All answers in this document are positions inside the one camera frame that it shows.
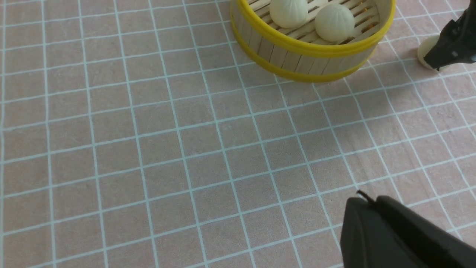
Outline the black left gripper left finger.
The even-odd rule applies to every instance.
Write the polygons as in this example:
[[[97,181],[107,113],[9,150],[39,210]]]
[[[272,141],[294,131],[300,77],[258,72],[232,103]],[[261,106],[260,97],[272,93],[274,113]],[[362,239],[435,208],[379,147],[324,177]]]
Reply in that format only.
[[[429,268],[431,223],[389,196],[363,191],[346,202],[340,248],[345,268]]]

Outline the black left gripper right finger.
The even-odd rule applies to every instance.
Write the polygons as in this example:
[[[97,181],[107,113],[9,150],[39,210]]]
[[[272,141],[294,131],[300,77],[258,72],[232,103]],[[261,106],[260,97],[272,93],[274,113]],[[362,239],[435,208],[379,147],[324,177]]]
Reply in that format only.
[[[389,196],[376,198],[376,211],[427,268],[474,268],[475,248],[460,241]]]

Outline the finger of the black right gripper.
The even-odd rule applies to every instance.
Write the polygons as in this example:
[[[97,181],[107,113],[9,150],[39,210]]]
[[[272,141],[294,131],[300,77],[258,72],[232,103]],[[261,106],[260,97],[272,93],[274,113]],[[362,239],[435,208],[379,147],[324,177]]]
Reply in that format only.
[[[476,56],[476,1],[469,6],[458,20],[450,20],[439,34],[436,44],[424,56],[430,68],[441,68],[457,63],[475,63]]]

